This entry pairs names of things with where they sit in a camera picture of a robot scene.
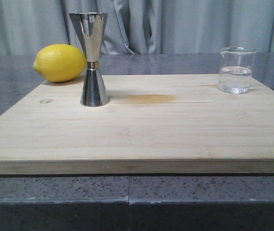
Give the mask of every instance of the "gray curtain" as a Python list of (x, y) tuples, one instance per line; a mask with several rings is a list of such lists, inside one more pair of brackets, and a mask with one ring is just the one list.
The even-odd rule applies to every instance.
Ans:
[(0, 0), (0, 54), (80, 47), (68, 13), (108, 12), (102, 53), (274, 52), (274, 0)]

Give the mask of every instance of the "gold band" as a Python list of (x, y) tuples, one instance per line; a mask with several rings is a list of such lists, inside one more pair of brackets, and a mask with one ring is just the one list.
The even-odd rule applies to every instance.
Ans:
[(99, 62), (87, 62), (88, 69), (96, 69), (99, 67)]

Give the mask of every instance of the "jigger cup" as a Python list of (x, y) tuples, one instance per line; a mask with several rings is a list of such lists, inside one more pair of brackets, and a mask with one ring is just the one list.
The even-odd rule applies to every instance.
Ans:
[(81, 104), (106, 105), (109, 97), (99, 70), (99, 56), (108, 13), (70, 13), (74, 30), (87, 59), (87, 71)]

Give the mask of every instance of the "brown stain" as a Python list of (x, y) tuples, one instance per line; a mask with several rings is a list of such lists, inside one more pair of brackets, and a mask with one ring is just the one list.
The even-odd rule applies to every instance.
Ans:
[(131, 104), (154, 104), (154, 103), (171, 103), (177, 97), (175, 95), (126, 95), (122, 96), (123, 103)]

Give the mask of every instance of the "countertop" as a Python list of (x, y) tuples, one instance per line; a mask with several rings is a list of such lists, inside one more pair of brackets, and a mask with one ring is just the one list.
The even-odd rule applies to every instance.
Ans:
[[(34, 58), (0, 56), (0, 115), (44, 80)], [(219, 58), (101, 55), (100, 70), (215, 74)], [(252, 76), (274, 90), (274, 53)], [(274, 230), (274, 175), (0, 176), (0, 230)]]

